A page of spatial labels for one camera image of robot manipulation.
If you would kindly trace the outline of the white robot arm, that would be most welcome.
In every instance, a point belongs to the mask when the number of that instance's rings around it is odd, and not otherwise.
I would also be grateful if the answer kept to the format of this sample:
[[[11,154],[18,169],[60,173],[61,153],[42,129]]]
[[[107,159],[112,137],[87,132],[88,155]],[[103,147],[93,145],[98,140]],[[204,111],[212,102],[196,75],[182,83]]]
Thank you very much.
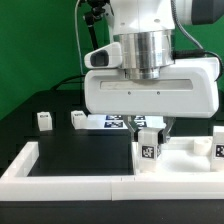
[[[102,0],[112,40],[85,56],[85,102],[92,113],[161,116],[166,126],[149,139],[166,142],[177,117],[209,118],[219,106],[218,55],[198,45],[176,51],[173,34],[185,25],[212,24],[224,0]]]

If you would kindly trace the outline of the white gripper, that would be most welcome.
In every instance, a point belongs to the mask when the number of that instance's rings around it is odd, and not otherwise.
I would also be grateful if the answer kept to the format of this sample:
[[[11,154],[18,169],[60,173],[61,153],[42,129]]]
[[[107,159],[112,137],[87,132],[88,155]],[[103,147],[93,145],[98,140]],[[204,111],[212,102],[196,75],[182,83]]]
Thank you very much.
[[[209,118],[219,107],[214,58],[177,60],[160,70],[157,79],[130,80],[119,69],[92,70],[85,77],[85,103],[89,112],[125,115],[123,121],[138,141],[138,126],[130,115],[163,116],[159,143],[167,143],[174,117]]]

